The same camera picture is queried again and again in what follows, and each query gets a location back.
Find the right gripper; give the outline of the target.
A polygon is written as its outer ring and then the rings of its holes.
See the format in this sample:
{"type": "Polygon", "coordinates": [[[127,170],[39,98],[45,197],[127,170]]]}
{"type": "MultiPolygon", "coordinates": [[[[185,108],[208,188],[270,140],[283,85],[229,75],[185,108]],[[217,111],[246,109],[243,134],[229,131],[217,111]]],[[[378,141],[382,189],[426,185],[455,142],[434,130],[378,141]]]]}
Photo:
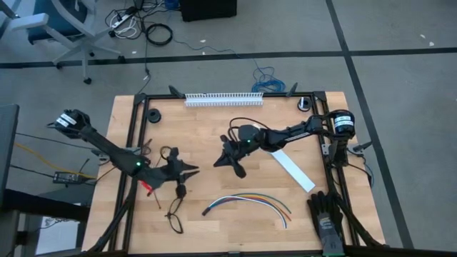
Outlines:
{"type": "Polygon", "coordinates": [[[228,137],[225,135],[221,135],[220,139],[222,141],[222,152],[219,158],[215,161],[214,167],[231,166],[239,178],[245,178],[246,171],[238,160],[241,160],[243,157],[248,156],[250,153],[255,151],[256,142],[252,140],[238,142],[229,141],[228,137]]]}

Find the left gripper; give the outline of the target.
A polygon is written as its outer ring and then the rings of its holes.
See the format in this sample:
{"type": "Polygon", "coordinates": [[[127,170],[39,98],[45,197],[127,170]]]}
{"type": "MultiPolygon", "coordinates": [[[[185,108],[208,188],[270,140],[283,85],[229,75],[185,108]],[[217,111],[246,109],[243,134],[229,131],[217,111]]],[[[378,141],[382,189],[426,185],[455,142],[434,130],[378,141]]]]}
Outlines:
{"type": "Polygon", "coordinates": [[[166,165],[156,168],[145,167],[142,170],[142,181],[151,188],[160,188],[163,183],[176,180],[176,196],[179,199],[183,199],[187,194],[186,180],[198,174],[199,171],[181,174],[183,171],[197,169],[198,166],[185,163],[178,158],[178,155],[179,149],[173,147],[169,153],[169,160],[166,165]]]}

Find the white slotted cable duct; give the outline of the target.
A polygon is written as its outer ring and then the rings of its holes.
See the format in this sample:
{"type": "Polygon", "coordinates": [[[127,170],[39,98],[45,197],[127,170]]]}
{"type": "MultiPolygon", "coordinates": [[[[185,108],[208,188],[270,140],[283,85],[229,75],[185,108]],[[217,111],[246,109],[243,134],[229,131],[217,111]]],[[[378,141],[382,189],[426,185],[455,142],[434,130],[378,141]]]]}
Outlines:
{"type": "Polygon", "coordinates": [[[185,94],[185,106],[262,106],[263,93],[185,94]]]}

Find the white duct cover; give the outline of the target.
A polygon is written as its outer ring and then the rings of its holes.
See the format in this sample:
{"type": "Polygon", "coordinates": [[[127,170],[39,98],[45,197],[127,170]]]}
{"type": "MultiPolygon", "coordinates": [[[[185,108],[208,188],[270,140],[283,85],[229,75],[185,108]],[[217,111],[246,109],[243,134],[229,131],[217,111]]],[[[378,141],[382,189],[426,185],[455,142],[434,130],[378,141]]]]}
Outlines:
{"type": "Polygon", "coordinates": [[[316,186],[315,183],[296,165],[293,160],[282,150],[271,153],[273,158],[286,170],[294,181],[306,192],[310,193],[316,186]]]}

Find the black-framed eyeglasses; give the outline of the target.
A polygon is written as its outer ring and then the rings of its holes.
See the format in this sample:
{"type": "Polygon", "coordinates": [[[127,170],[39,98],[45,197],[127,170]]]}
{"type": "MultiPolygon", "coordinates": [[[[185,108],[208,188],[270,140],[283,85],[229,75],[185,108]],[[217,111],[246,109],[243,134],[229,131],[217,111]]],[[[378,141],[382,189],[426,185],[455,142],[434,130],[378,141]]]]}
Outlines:
{"type": "Polygon", "coordinates": [[[182,223],[181,223],[181,219],[177,215],[177,212],[180,209],[182,202],[183,202],[182,198],[174,199],[171,202],[171,204],[169,206],[169,209],[165,214],[165,217],[167,218],[171,229],[177,234],[183,234],[184,233],[184,229],[183,229],[183,226],[182,226],[182,223]]]}

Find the black and white tape roll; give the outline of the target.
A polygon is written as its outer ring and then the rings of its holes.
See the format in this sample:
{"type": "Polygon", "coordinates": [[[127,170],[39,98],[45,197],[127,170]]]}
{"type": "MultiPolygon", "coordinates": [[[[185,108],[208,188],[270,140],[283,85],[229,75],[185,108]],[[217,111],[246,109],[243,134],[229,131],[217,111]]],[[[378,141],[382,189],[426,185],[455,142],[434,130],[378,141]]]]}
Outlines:
{"type": "Polygon", "coordinates": [[[299,111],[302,111],[302,112],[307,112],[307,111],[310,111],[311,108],[312,108],[312,100],[310,97],[307,97],[307,96],[304,96],[304,97],[301,97],[299,100],[298,100],[298,103],[297,103],[297,108],[299,111]]]}

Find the black and grey work glove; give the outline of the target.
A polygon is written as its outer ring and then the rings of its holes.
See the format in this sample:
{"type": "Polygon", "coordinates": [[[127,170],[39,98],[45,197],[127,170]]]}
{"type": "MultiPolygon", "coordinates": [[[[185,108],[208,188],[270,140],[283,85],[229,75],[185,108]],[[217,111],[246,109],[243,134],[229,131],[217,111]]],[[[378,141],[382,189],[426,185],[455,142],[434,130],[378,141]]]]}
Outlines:
{"type": "Polygon", "coordinates": [[[330,195],[323,191],[307,200],[313,226],[321,240],[323,257],[343,257],[343,214],[330,195]]]}

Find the dark desk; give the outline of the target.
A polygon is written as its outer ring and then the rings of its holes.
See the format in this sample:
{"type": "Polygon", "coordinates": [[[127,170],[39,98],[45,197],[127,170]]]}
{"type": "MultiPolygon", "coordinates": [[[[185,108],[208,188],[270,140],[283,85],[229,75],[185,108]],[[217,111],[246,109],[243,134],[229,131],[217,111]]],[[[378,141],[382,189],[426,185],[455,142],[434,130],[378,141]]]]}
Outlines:
{"type": "Polygon", "coordinates": [[[0,209],[75,221],[86,221],[90,212],[90,208],[85,206],[33,196],[11,189],[5,189],[0,196],[0,209]]]}

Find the black box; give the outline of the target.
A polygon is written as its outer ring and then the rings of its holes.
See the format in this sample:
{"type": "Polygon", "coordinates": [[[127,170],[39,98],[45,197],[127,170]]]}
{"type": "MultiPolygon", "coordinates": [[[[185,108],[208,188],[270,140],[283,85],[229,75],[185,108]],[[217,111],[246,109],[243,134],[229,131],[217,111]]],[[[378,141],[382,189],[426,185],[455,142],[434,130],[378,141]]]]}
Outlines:
{"type": "Polygon", "coordinates": [[[184,21],[230,18],[237,15],[238,0],[179,0],[184,21]]]}

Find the white power strip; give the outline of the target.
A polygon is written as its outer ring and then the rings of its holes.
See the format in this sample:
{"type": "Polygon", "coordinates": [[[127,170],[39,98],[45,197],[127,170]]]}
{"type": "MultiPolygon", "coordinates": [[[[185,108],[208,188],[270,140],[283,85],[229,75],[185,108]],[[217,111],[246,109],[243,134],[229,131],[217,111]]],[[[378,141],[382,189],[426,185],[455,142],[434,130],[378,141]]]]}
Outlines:
{"type": "Polygon", "coordinates": [[[109,22],[109,27],[111,27],[112,29],[117,29],[125,21],[129,20],[132,16],[134,16],[136,12],[137,9],[133,6],[123,11],[115,11],[114,15],[111,17],[111,20],[109,22]]]}

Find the grey office chair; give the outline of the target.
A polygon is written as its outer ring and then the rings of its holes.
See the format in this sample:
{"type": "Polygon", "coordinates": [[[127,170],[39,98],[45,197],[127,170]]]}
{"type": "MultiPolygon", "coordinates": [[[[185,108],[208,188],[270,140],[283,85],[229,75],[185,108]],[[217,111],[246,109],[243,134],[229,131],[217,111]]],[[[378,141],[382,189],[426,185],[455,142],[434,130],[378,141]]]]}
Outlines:
{"type": "Polygon", "coordinates": [[[102,51],[117,56],[121,63],[126,58],[120,51],[96,44],[110,28],[96,30],[94,22],[99,0],[35,0],[34,12],[29,16],[15,15],[9,22],[12,31],[25,31],[30,44],[37,41],[57,41],[66,47],[66,51],[51,63],[63,68],[63,61],[71,56],[81,54],[83,82],[92,82],[87,73],[89,59],[95,51],[102,51]]]}

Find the black aluminium table frame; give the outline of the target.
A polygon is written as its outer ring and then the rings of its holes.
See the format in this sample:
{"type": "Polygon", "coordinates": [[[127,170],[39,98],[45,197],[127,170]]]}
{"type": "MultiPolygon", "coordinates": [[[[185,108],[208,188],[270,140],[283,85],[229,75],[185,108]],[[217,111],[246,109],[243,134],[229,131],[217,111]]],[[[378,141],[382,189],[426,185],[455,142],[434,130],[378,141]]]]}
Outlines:
{"type": "Polygon", "coordinates": [[[117,96],[106,134],[110,141],[121,147],[149,141],[154,164],[163,163],[166,147],[176,147],[180,158],[198,166],[199,173],[185,183],[187,194],[177,212],[183,234],[175,233],[165,217],[176,198],[176,184],[165,183],[156,191],[161,209],[139,187],[132,212],[119,224],[116,249],[140,257],[318,253],[321,242],[306,204],[310,195],[271,154],[257,150],[244,158],[245,178],[231,167],[214,167],[221,155],[220,136],[229,126],[260,121],[284,129],[308,118],[297,103],[296,97],[280,95],[265,97],[262,106],[187,107],[175,96],[145,101],[117,96]],[[157,124],[146,119],[149,109],[161,112],[157,124]],[[202,216],[206,208],[211,210],[202,216]]]}

